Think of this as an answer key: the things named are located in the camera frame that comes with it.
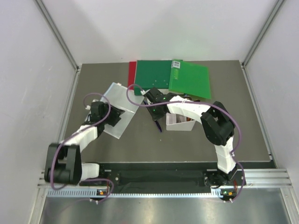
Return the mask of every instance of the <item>green folder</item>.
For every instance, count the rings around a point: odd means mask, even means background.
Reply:
[[[211,99],[208,68],[199,64],[173,60],[169,90]]]
[[[168,89],[171,62],[167,61],[137,61],[135,84],[140,85],[145,91],[152,87]],[[134,86],[134,94],[140,96],[140,89]]]

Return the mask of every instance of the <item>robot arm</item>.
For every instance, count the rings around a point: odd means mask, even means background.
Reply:
[[[92,102],[87,121],[67,140],[58,153],[55,161],[54,183],[78,184],[80,181],[100,175],[97,163],[81,163],[81,153],[87,145],[97,139],[104,131],[105,124],[115,126],[121,119],[123,110],[111,106],[109,116],[100,124],[95,125],[108,113],[108,104],[100,101]],[[50,172],[54,154],[60,143],[49,145],[45,166],[44,179],[50,182]]]
[[[201,123],[207,139],[215,146],[218,159],[217,167],[220,175],[226,181],[233,178],[237,171],[236,162],[231,155],[235,126],[224,113],[207,105],[185,103],[190,100],[173,93],[164,95],[155,87],[144,93],[144,96],[148,99],[149,104],[182,101],[183,103],[172,103],[147,108],[153,120],[160,119],[166,113],[174,113],[192,118]],[[222,103],[215,102],[214,105],[226,111]]]

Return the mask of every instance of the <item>transparent plastic sheet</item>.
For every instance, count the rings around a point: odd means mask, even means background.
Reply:
[[[127,88],[121,84],[112,83],[108,90],[104,93],[104,96],[108,98],[110,104],[119,109],[124,110],[125,112],[120,116],[121,120],[114,126],[105,125],[105,130],[107,134],[112,135],[119,139],[124,133],[125,129],[129,125],[131,119],[135,115],[138,106],[131,104],[126,96]],[[141,104],[144,99],[144,96],[135,96],[134,91],[129,91],[129,96],[132,101],[137,104]]]

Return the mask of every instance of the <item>white label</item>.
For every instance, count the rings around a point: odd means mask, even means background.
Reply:
[[[179,68],[181,68],[181,62],[173,61],[171,63],[171,67],[179,69]]]

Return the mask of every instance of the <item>gray table surface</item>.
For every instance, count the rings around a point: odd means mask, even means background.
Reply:
[[[201,61],[210,74],[212,100],[220,101],[239,123],[243,140],[235,155],[239,161],[269,161],[267,148],[239,61]],[[83,64],[78,79],[66,136],[75,132],[88,112],[83,98],[90,92],[104,93],[112,82],[127,86],[128,63]],[[201,124],[190,132],[166,131],[165,117],[160,133],[146,108],[139,108],[118,140],[103,133],[83,151],[87,162],[174,162],[217,161],[214,146]]]
[[[47,197],[40,224],[291,224],[280,189],[244,189],[233,204],[219,198],[76,200]]]

